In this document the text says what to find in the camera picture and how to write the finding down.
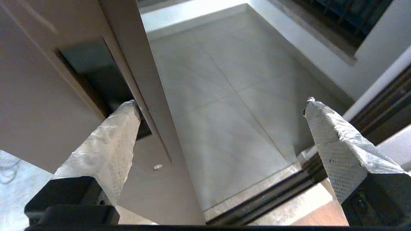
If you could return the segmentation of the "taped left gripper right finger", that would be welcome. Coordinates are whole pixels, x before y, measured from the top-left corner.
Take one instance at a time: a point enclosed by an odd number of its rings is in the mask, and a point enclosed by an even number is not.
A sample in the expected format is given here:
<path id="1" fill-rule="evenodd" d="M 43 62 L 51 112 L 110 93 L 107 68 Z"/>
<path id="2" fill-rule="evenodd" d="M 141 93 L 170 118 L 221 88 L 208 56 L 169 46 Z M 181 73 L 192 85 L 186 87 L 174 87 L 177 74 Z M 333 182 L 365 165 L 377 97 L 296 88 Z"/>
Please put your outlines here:
<path id="1" fill-rule="evenodd" d="M 323 102 L 303 114 L 348 223 L 410 225 L 410 174 Z"/>

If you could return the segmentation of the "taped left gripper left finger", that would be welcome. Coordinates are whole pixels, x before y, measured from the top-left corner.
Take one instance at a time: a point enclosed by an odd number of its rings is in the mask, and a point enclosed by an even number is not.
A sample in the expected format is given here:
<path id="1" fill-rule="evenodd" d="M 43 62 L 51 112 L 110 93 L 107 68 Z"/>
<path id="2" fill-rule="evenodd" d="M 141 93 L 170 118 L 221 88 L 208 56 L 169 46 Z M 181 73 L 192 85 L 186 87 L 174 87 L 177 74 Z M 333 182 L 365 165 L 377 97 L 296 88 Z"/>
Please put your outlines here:
<path id="1" fill-rule="evenodd" d="M 29 224 L 117 225 L 140 124 L 136 102 L 122 103 L 25 205 Z"/>

